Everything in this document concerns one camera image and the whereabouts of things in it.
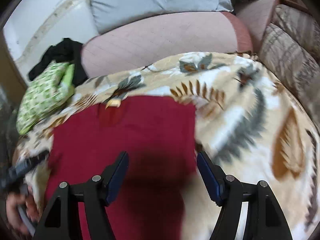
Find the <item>dark red garment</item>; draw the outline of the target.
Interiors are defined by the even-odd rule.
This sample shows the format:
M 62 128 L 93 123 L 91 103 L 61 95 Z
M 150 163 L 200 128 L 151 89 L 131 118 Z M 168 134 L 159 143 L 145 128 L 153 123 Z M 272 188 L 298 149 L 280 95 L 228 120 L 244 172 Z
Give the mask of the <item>dark red garment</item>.
M 116 239 L 180 239 L 181 189 L 195 173 L 195 107 L 169 96 L 101 103 L 53 131 L 49 200 L 61 182 L 92 181 Z

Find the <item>beige leaf pattern fleece blanket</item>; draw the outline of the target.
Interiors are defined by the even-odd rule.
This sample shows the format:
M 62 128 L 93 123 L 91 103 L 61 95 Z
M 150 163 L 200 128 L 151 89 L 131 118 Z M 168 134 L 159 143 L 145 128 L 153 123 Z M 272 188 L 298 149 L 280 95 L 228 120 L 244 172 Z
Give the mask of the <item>beige leaf pattern fleece blanket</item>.
M 18 142 L 14 162 L 53 144 L 53 129 L 97 103 L 165 97 L 195 107 L 195 141 L 226 173 L 274 192 L 293 239 L 319 225 L 319 133 L 297 99 L 248 54 L 185 53 L 86 81 Z

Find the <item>green white patterned cloth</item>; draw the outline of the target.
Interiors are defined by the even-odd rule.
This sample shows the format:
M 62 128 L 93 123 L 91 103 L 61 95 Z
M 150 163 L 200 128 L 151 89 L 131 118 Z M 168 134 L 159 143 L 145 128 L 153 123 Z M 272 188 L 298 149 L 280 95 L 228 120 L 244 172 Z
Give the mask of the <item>green white patterned cloth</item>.
M 16 128 L 19 135 L 28 133 L 74 94 L 73 76 L 74 64 L 52 61 L 31 81 L 18 110 Z

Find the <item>black crumpled garment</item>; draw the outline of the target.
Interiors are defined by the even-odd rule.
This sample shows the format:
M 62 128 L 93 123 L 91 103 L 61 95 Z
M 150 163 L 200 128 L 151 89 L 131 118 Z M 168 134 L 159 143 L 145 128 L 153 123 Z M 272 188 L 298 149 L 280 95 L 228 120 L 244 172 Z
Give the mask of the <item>black crumpled garment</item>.
M 39 63 L 36 64 L 28 73 L 28 79 L 33 81 L 52 61 L 55 61 L 56 63 L 68 62 L 70 64 L 74 64 L 72 84 L 75 87 L 83 84 L 88 80 L 88 76 L 81 63 L 82 46 L 82 43 L 73 41 L 70 38 L 64 38 L 57 45 L 50 46 L 42 55 Z

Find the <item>brown striped quilt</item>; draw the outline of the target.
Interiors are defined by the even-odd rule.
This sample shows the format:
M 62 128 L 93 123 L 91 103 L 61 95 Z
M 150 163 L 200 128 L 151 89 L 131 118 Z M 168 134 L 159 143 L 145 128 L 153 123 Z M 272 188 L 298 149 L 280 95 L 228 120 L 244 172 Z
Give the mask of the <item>brown striped quilt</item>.
M 319 125 L 319 25 L 307 13 L 280 4 L 266 27 L 259 58 Z

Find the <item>pink long bolster pillow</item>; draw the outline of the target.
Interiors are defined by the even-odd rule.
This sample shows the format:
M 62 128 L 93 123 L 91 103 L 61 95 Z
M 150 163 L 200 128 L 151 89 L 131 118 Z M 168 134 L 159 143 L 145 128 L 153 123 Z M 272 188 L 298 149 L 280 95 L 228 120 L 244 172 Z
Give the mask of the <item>pink long bolster pillow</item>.
M 82 48 L 88 77 L 148 66 L 188 52 L 252 51 L 247 27 L 229 12 L 182 12 L 136 21 L 96 36 Z

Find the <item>pink brown patch blanket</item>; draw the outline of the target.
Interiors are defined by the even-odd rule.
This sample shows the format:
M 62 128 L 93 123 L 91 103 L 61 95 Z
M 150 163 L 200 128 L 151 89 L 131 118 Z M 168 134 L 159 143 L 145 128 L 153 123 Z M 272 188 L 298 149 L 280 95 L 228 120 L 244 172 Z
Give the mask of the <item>pink brown patch blanket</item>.
M 265 29 L 271 21 L 275 7 L 279 4 L 280 0 L 256 0 L 235 6 L 235 15 L 249 31 L 255 53 L 260 50 Z

